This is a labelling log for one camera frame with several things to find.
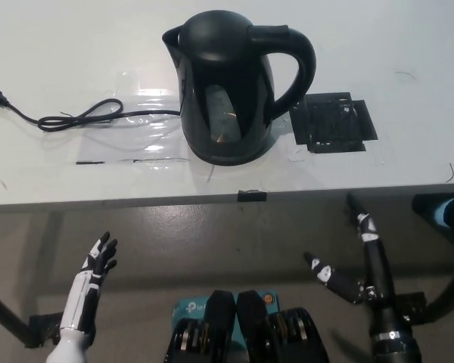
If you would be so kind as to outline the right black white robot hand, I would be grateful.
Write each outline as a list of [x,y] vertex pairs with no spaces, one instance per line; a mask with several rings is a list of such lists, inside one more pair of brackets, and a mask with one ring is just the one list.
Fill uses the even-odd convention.
[[347,195],[347,209],[350,223],[362,242],[365,281],[350,278],[309,252],[305,252],[303,258],[311,273],[332,293],[354,305],[364,303],[368,306],[372,312],[372,339],[399,339],[409,329],[396,310],[393,276],[375,221],[352,194]]

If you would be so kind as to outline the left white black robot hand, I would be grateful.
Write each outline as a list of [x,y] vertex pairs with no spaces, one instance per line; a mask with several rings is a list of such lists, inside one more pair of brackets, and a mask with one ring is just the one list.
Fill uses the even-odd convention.
[[93,245],[70,288],[60,329],[71,329],[90,335],[95,329],[95,317],[101,287],[117,261],[117,240],[105,232]]

